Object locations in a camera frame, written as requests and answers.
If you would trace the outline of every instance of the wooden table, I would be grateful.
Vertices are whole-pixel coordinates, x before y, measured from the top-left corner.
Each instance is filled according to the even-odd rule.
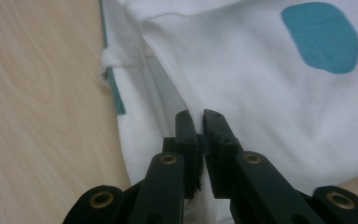
[[[102,50],[98,0],[0,0],[0,223],[61,223],[86,190],[129,186]]]

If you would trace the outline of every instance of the bolt hole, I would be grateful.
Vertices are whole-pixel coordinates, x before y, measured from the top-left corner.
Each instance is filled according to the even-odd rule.
[[[251,164],[258,164],[261,162],[261,158],[255,154],[247,154],[244,159]]]
[[[307,219],[301,215],[292,215],[292,223],[295,224],[309,224]]]
[[[111,204],[114,197],[113,194],[109,191],[98,192],[89,199],[89,205],[93,208],[99,209],[104,208],[107,205]]]
[[[172,164],[176,162],[176,157],[171,155],[162,156],[161,161],[165,164]]]
[[[335,191],[327,193],[326,197],[331,203],[340,208],[351,210],[355,207],[355,203],[352,199]]]
[[[152,214],[147,217],[145,224],[161,224],[162,223],[162,217],[157,214]]]

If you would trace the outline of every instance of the light wooden surface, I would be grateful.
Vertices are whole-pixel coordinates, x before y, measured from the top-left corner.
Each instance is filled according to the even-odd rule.
[[[0,223],[62,223],[86,190],[129,186],[101,33],[98,0],[0,0]]]

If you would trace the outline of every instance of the teal stripe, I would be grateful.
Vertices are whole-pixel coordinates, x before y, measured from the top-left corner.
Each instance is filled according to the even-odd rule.
[[[107,80],[109,82],[109,86],[112,89],[113,98],[115,99],[116,111],[118,115],[124,115],[127,113],[126,107],[123,104],[123,100],[121,99],[120,92],[118,91],[115,74],[113,73],[112,67],[108,67],[106,69]]]
[[[103,0],[100,1],[100,6],[101,6],[101,15],[102,15],[102,24],[103,24],[103,45],[106,48],[108,43],[107,43],[107,35],[106,35],[106,24],[103,15]],[[113,94],[114,103],[116,105],[117,114],[124,115],[127,112],[124,103],[120,97],[120,92],[118,91],[118,87],[115,80],[115,74],[113,73],[113,68],[108,67],[105,73],[107,74],[107,81],[109,83],[109,86],[112,89],[112,94]]]

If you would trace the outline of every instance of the white fabric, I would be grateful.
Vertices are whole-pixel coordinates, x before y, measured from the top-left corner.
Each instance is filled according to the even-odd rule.
[[[338,77],[304,63],[281,18],[304,2],[103,0],[102,71],[114,67],[127,110],[118,125],[132,184],[162,138],[174,136],[174,115],[189,109],[201,133],[205,108],[222,113],[244,149],[267,156],[296,189],[311,194],[358,176],[358,64]],[[357,1],[325,2],[358,33]],[[232,223],[206,175],[185,223]]]

